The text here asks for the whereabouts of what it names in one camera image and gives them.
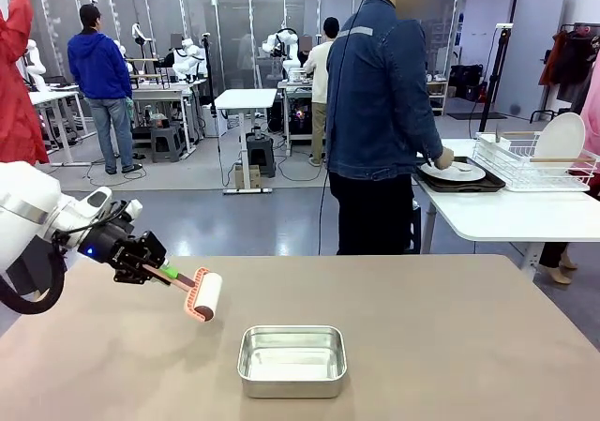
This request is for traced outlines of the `person in cream coat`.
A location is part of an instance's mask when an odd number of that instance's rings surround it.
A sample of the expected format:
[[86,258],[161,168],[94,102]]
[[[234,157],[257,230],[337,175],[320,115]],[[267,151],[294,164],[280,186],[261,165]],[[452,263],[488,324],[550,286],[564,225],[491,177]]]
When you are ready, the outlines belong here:
[[323,163],[323,138],[326,121],[327,105],[327,58],[333,41],[339,32],[339,21],[335,17],[328,17],[323,23],[324,40],[315,46],[308,54],[303,69],[306,74],[312,75],[311,95],[311,154],[309,163],[311,166],[320,167]]

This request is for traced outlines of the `rectangular steel tray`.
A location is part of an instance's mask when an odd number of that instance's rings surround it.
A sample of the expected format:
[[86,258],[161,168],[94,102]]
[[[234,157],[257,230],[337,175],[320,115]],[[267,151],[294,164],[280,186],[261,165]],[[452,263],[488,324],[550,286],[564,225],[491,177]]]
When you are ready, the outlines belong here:
[[241,339],[237,372],[249,398],[336,398],[347,370],[334,326],[256,325]]

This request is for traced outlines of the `person in denim jacket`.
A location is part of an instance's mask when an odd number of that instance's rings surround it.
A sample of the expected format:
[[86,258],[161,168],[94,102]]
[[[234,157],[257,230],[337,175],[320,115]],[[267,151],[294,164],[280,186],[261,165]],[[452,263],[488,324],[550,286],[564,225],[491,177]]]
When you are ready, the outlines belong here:
[[423,158],[412,134],[436,127],[416,18],[425,3],[364,0],[331,46],[325,145],[340,255],[401,255],[410,245],[412,174]]

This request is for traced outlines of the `white background work table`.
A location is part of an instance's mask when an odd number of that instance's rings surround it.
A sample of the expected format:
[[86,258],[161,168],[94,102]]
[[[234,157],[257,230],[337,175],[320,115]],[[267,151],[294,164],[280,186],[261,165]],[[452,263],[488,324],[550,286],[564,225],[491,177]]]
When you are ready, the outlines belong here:
[[181,106],[182,124],[185,135],[186,151],[181,156],[182,160],[187,159],[197,149],[189,138],[189,120],[187,103],[193,95],[192,85],[187,83],[171,83],[168,88],[163,88],[158,84],[142,85],[141,88],[134,89],[132,92],[135,101],[160,101],[175,102],[178,101]]

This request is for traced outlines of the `person in pink top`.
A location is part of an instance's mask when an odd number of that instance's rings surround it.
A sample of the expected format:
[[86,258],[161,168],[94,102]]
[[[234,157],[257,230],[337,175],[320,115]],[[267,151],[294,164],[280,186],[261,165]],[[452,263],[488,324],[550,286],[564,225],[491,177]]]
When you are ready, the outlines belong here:
[[[571,111],[579,114],[584,122],[584,149],[600,157],[600,58],[594,62],[583,93],[574,101]],[[538,264],[541,271],[561,285],[569,285],[572,273],[577,270],[568,257],[567,249],[567,243],[545,243]]]

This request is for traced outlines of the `person in red jacket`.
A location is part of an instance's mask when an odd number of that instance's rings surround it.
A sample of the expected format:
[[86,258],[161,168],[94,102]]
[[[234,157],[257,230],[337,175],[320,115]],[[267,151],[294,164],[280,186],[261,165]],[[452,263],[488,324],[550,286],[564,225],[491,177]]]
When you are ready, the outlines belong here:
[[9,0],[8,15],[0,12],[0,162],[49,162],[37,112],[17,67],[33,15],[30,0]]

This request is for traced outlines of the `dark brown serving tray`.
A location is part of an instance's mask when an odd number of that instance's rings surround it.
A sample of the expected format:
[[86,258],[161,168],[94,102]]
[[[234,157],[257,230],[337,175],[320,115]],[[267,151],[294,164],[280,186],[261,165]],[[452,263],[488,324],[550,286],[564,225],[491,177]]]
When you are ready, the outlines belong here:
[[[470,163],[484,169],[467,157],[455,157],[454,161]],[[416,175],[421,183],[426,184],[433,191],[440,193],[493,193],[505,187],[505,183],[501,178],[486,169],[484,170],[487,173],[486,177],[477,182],[446,182],[425,175],[419,171],[419,168],[416,171]]]

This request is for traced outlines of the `white standing desk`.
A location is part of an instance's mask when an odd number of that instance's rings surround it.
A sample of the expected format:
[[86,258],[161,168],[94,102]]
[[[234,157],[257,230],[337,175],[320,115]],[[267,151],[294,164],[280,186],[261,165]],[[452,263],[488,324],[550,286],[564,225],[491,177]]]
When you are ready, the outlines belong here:
[[225,111],[234,111],[238,114],[240,128],[241,159],[243,167],[242,188],[224,188],[224,195],[236,194],[269,194],[271,188],[253,188],[250,182],[250,168],[246,142],[245,114],[249,112],[252,126],[256,126],[255,112],[259,109],[271,108],[275,100],[276,89],[229,89],[215,99],[216,108]]

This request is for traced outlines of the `grey plastic stool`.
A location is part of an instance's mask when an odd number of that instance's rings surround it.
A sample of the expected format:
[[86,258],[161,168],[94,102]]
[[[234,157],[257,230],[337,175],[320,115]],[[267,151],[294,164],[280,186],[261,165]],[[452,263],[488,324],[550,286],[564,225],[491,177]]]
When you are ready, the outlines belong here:
[[246,134],[247,155],[250,166],[258,166],[262,176],[273,178],[276,175],[276,163],[273,150],[273,139],[262,134]]
[[178,162],[184,150],[176,126],[151,129],[151,159],[153,163],[168,160]]

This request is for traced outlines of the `person in blue hoodie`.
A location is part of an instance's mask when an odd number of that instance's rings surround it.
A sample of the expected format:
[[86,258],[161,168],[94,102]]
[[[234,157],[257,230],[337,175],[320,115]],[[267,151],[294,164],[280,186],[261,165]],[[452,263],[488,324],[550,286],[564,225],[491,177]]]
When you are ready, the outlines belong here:
[[132,88],[126,60],[116,43],[100,32],[101,14],[93,3],[79,9],[82,31],[67,46],[69,71],[82,91],[97,129],[105,173],[134,173],[128,108]]

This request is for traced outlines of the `white round plate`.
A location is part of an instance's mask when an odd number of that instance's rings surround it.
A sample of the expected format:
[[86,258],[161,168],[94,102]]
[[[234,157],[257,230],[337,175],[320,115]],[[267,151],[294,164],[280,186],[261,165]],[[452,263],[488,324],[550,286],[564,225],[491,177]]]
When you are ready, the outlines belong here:
[[582,118],[563,113],[550,121],[538,135],[533,158],[542,165],[571,165],[579,158],[586,138]]
[[453,164],[457,164],[458,166],[467,166],[473,168],[472,173],[459,173],[450,167],[445,170],[438,170],[435,166],[429,164],[423,164],[419,171],[424,173],[425,175],[436,178],[439,180],[443,180],[446,182],[477,182],[484,179],[487,175],[486,171],[478,166],[472,165],[470,163],[463,163],[459,161],[453,161]]

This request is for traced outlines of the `person's right forearm denim sleeve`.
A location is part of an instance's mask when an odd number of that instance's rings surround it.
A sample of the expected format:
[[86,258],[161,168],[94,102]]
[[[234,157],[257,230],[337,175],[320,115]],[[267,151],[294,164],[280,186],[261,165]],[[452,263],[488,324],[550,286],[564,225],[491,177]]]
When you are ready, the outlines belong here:
[[412,134],[412,146],[426,161],[436,161],[443,156],[441,137],[434,125],[416,130]]

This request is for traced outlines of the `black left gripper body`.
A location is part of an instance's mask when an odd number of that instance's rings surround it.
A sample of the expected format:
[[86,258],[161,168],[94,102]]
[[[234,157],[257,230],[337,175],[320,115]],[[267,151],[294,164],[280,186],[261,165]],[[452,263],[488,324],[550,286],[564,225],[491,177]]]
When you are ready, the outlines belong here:
[[139,272],[141,265],[134,257],[133,230],[133,224],[124,220],[97,225],[83,236],[77,251],[115,270]]

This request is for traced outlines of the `black bags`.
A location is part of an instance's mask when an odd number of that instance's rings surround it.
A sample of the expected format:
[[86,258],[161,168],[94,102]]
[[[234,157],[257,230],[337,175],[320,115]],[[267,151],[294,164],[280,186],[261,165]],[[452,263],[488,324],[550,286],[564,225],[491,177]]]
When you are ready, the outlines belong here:
[[449,86],[455,89],[454,97],[472,102],[478,100],[484,67],[478,65],[453,65],[450,68]]

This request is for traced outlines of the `pink handled lint roller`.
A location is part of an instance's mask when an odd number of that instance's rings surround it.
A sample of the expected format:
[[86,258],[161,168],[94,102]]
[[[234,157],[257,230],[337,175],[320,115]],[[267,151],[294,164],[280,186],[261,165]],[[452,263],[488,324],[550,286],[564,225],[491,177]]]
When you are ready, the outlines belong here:
[[189,317],[200,323],[207,323],[215,318],[223,282],[221,275],[203,267],[197,269],[192,278],[170,265],[154,268],[145,264],[143,268],[154,277],[164,278],[186,294],[184,312]]

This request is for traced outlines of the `white side table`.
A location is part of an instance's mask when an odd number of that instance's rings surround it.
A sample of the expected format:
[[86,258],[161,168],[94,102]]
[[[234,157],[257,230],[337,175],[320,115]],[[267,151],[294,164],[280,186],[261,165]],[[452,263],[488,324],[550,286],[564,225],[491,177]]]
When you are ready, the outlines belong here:
[[[474,140],[446,140],[472,159]],[[430,253],[435,220],[441,216],[459,237],[472,242],[524,243],[520,269],[536,273],[545,243],[600,243],[600,202],[584,192],[440,193],[416,179],[429,204],[421,252]]]

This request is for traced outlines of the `black light stand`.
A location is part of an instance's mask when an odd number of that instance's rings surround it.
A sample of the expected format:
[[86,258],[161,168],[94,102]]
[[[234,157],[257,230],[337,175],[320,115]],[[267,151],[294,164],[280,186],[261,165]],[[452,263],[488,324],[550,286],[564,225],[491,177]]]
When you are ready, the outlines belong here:
[[514,25],[512,23],[497,23],[496,24],[496,28],[500,33],[499,38],[498,38],[498,48],[497,48],[492,72],[491,72],[491,75],[489,76],[486,102],[485,102],[485,105],[484,105],[484,108],[483,108],[483,111],[481,114],[478,132],[484,132],[486,129],[486,126],[487,126],[487,121],[488,121],[488,116],[489,116],[489,113],[491,110],[492,100],[493,100],[494,94],[495,94],[496,89],[500,82],[502,68],[503,68],[503,60],[504,60],[504,57],[506,54],[506,50],[508,47],[508,42],[511,37],[513,26]]

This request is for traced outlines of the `clothes rack with garments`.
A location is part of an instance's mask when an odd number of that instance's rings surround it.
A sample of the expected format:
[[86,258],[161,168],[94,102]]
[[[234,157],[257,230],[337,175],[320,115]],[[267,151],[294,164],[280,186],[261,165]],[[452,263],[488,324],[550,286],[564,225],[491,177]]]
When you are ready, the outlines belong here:
[[[593,65],[600,53],[600,23],[563,23],[553,37],[554,44],[543,58],[539,85],[545,88],[542,108],[532,112],[530,123],[552,120],[567,112],[581,113],[590,88]],[[557,100],[569,107],[557,110],[546,107],[552,88]]]

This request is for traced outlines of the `wooden bar frame rack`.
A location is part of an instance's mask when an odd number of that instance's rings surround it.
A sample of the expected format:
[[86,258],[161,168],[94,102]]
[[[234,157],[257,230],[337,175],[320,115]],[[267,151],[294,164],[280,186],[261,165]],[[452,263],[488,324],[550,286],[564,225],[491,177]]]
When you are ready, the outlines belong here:
[[166,89],[170,87],[170,78],[161,60],[153,58],[128,58],[134,73],[129,75],[129,81],[134,89],[139,89],[142,83],[156,84]]

